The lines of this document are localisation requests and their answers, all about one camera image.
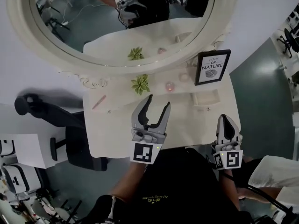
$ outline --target picture frame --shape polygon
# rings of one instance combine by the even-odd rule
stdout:
[[[222,80],[231,50],[205,51],[198,54],[195,85]]]

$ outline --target floor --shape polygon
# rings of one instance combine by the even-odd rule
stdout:
[[[294,128],[292,100],[287,79],[271,39],[231,73],[241,120],[244,154],[254,158],[277,155],[292,158]],[[209,153],[201,146],[199,152]],[[67,161],[47,169],[53,189],[59,189],[58,202],[83,201],[79,216],[85,216],[96,199],[107,193],[125,173],[128,159],[113,159],[108,171],[82,169]],[[258,217],[270,213],[270,205],[242,201],[243,209]]]
[[[59,34],[65,44],[77,51],[83,52],[85,43],[93,41],[103,35],[125,30],[118,21],[117,11],[106,6],[99,0],[70,0],[73,7],[66,4],[66,0],[54,0],[51,4],[55,10],[51,11],[52,17],[61,23],[69,22],[67,27],[58,27]],[[179,17],[192,17],[183,7],[174,4],[170,7],[170,19]]]

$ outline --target artificial plant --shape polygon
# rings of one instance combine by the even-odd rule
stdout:
[[[141,52],[142,52],[142,47],[141,48],[137,47],[137,48],[131,49],[131,52],[128,55],[129,60],[133,61],[133,60],[144,59],[144,56],[143,56],[143,54],[141,54]]]
[[[136,94],[142,95],[144,91],[150,92],[147,74],[137,76],[136,80],[131,81],[133,83],[132,89],[135,90]]]

